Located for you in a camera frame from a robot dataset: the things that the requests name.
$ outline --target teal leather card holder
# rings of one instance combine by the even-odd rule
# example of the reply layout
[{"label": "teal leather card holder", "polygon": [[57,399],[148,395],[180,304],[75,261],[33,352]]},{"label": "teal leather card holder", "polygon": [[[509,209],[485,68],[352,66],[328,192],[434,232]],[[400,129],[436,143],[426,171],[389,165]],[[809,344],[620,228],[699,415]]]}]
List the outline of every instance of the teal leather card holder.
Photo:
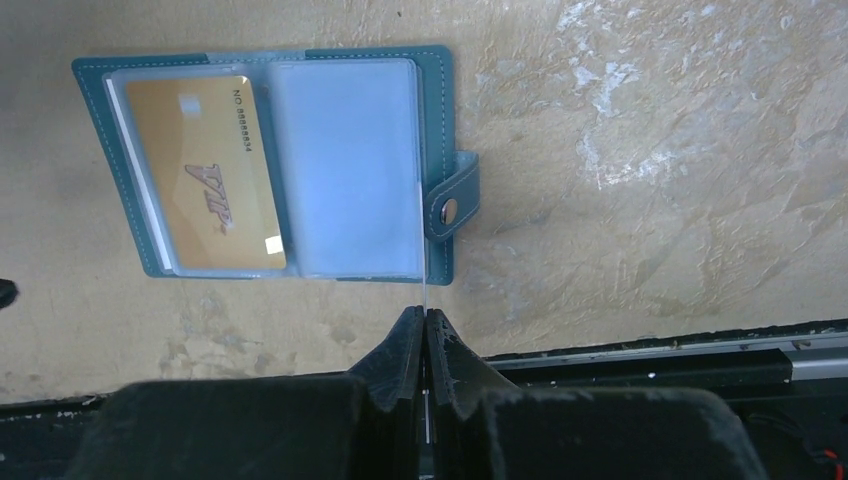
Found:
[{"label": "teal leather card holder", "polygon": [[480,207],[444,46],[85,57],[151,277],[447,285]]}]

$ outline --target red wire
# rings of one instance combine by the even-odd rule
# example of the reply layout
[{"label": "red wire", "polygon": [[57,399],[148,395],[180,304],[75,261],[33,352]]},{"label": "red wire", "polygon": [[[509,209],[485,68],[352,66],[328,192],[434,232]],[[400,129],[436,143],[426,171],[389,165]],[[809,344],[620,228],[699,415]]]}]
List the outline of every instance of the red wire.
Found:
[{"label": "red wire", "polygon": [[[827,458],[831,458],[833,460],[839,460],[839,455],[836,454],[833,450],[825,449],[824,454],[827,455]],[[841,463],[836,464],[836,480],[845,480],[845,468]]]}]

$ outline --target gold card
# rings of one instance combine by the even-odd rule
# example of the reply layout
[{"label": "gold card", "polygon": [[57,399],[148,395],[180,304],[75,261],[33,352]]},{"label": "gold card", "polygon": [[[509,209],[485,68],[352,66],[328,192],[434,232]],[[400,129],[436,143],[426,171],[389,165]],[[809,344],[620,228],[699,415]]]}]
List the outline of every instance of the gold card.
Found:
[{"label": "gold card", "polygon": [[135,81],[126,92],[177,263],[284,268],[250,80]]}]

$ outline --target metal snap button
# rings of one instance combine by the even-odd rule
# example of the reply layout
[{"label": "metal snap button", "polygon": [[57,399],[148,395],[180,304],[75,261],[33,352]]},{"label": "metal snap button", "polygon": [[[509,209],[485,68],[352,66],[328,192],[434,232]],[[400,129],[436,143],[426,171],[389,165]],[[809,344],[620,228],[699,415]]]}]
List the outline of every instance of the metal snap button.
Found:
[{"label": "metal snap button", "polygon": [[442,215],[441,220],[445,225],[450,225],[456,220],[456,211],[459,209],[459,204],[453,198],[449,198],[444,205],[442,205]]}]

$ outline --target textured plaster wall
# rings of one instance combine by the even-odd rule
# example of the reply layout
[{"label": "textured plaster wall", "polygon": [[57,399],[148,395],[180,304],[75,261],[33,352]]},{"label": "textured plaster wall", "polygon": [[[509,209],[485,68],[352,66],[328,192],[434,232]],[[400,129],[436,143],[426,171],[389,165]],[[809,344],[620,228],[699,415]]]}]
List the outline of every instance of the textured plaster wall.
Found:
[{"label": "textured plaster wall", "polygon": [[343,369],[417,287],[144,277],[70,61],[444,43],[483,209],[432,289],[484,355],[845,317],[848,4],[6,0],[0,402]]}]

